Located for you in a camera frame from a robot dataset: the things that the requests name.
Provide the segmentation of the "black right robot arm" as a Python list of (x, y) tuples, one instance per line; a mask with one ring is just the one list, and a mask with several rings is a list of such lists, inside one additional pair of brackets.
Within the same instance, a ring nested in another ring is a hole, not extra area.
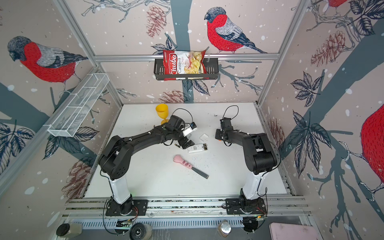
[(262, 186), (269, 172), (276, 169), (278, 160), (271, 142), (265, 133), (249, 134), (235, 130), (231, 118), (223, 117), (215, 139), (223, 141), (225, 146), (239, 145), (243, 148), (245, 163), (250, 171), (239, 195), (240, 210), (245, 214), (267, 215), (267, 202), (263, 197)]

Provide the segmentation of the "white remote control with buttons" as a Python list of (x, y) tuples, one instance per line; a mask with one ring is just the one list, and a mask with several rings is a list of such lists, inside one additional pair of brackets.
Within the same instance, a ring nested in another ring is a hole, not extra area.
[(191, 147), (187, 148), (188, 153), (194, 154), (194, 153), (200, 153), (208, 150), (207, 144), (195, 144)]

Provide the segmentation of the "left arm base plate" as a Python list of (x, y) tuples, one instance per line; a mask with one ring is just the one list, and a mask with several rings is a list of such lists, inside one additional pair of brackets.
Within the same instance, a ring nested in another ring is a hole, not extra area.
[(145, 216), (148, 207), (148, 200), (127, 200), (118, 204), (114, 199), (107, 201), (105, 215), (108, 217), (120, 216)]

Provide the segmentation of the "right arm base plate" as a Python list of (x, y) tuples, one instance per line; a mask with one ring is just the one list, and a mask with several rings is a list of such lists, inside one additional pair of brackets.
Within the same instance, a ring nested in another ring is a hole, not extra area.
[(228, 215), (265, 215), (267, 213), (267, 206), (262, 198), (255, 200), (226, 199), (222, 207)]

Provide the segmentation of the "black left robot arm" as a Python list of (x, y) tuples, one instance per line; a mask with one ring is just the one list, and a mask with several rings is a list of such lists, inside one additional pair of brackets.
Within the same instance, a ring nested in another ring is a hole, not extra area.
[(134, 211), (134, 200), (125, 175), (135, 153), (167, 141), (178, 141), (182, 149), (187, 149), (195, 144), (188, 139), (188, 135), (196, 129), (194, 122), (187, 124), (180, 117), (172, 115), (167, 123), (155, 126), (148, 132), (125, 138), (112, 137), (99, 161), (101, 173), (109, 180), (112, 191), (112, 208), (107, 211), (107, 215), (127, 216)]

